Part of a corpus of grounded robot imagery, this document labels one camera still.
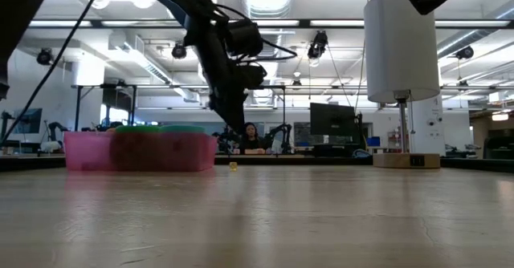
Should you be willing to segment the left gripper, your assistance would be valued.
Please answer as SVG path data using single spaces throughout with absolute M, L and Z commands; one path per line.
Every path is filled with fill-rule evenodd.
M 184 43 L 194 47 L 210 85 L 210 110 L 235 132 L 243 133 L 247 99 L 244 90 L 257 88 L 267 75 L 262 66 L 241 59 L 256 56 L 263 49 L 257 24 L 249 19 L 192 22 Z

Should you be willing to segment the large teal foam die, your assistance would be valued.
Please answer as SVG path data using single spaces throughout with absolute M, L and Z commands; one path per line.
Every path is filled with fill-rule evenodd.
M 161 128 L 162 164 L 174 172 L 199 172 L 204 169 L 206 134 L 200 127 L 168 125 Z

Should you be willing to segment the large green foam die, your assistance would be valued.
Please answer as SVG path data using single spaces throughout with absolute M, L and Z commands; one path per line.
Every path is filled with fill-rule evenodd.
M 109 156 L 119 171 L 150 171 L 159 164 L 155 145 L 159 128 L 120 126 L 113 133 Z

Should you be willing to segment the seated person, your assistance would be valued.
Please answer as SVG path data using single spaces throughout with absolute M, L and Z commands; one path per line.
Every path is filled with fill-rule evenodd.
M 241 136 L 239 147 L 240 152 L 245 155 L 262 155 L 266 153 L 264 143 L 253 123 L 248 122 L 244 124 L 244 133 Z

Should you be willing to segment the white cylinder lamp wooden base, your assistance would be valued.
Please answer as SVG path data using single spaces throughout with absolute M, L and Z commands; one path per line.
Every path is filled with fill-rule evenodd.
M 398 104 L 399 152 L 373 154 L 373 165 L 386 169 L 438 170 L 440 152 L 414 129 L 431 118 L 418 102 L 440 93 L 434 15 L 421 15 L 409 0 L 370 0 L 364 8 L 365 71 L 368 101 Z

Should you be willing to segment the long light bar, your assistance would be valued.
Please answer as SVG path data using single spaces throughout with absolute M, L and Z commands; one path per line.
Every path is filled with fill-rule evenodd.
M 260 19 L 254 22 L 264 29 L 363 29 L 363 19 Z M 35 19 L 30 24 L 30 28 L 37 29 L 65 29 L 72 28 L 75 21 L 72 20 L 42 20 Z M 79 28 L 102 29 L 102 28 L 121 28 L 121 29 L 179 29 L 182 25 L 176 20 L 99 20 L 89 19 L 80 23 Z M 439 19 L 435 21 L 437 29 L 444 30 L 514 30 L 514 19 Z

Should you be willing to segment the large black monitor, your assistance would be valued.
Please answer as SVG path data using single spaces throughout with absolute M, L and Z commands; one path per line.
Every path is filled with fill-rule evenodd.
M 353 136 L 356 115 L 350 106 L 310 103 L 310 133 L 320 136 Z

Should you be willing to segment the pink translucent plastic bin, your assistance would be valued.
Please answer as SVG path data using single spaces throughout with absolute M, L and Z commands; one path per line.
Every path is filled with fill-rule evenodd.
M 217 139 L 190 132 L 67 132 L 70 171 L 200 172 L 211 169 Z

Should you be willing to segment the monitor with blue screen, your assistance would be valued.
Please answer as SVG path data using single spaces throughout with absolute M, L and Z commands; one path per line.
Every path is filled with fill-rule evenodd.
M 14 127 L 14 134 L 38 134 L 43 110 L 42 108 L 29 108 Z

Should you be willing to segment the black background rig frame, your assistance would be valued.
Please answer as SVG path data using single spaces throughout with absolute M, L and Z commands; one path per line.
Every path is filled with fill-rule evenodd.
M 131 89 L 132 94 L 129 96 L 130 106 L 128 109 L 128 124 L 133 125 L 135 123 L 135 111 L 137 106 L 137 85 L 125 84 L 125 83 L 102 83 L 99 85 L 72 85 L 72 88 L 77 90 L 76 104 L 75 104 L 75 131 L 79 130 L 80 127 L 80 108 L 81 102 L 87 97 L 87 94 L 95 89 L 98 90 L 113 90 L 115 102 L 118 102 L 118 92 L 122 89 Z
M 264 147 L 266 149 L 265 154 L 290 154 L 292 151 L 292 146 L 290 144 L 290 135 L 291 135 L 292 126 L 290 124 L 288 124 L 286 121 L 285 99 L 283 97 L 280 97 L 279 99 L 282 102 L 282 113 L 283 113 L 282 124 L 277 125 L 274 128 L 270 128 L 268 130 L 268 133 L 259 134 L 257 125 L 255 123 L 251 122 L 256 126 L 257 133 L 259 134 L 259 137 L 261 138 L 261 140 L 264 143 Z M 273 148 L 273 145 L 275 143 L 275 138 L 278 133 L 282 133 L 282 141 L 279 144 L 279 148 L 275 149 L 275 148 Z M 236 150 L 235 153 L 231 154 L 231 155 L 245 155 L 245 154 L 242 154 L 240 152 L 240 147 L 239 147 L 239 149 Z

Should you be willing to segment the black aluminium table frame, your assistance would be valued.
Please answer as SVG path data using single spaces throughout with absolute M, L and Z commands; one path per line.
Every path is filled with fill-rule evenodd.
M 300 155 L 285 156 L 216 156 L 215 164 L 229 164 L 235 161 L 241 165 L 372 165 L 373 159 L 368 158 L 336 158 L 336 157 L 302 157 Z M 440 160 L 442 168 L 466 169 L 486 172 L 514 174 L 514 160 L 477 160 L 443 157 Z M 35 169 L 64 168 L 65 157 L 63 154 L 50 156 L 17 155 L 0 156 L 0 173 Z

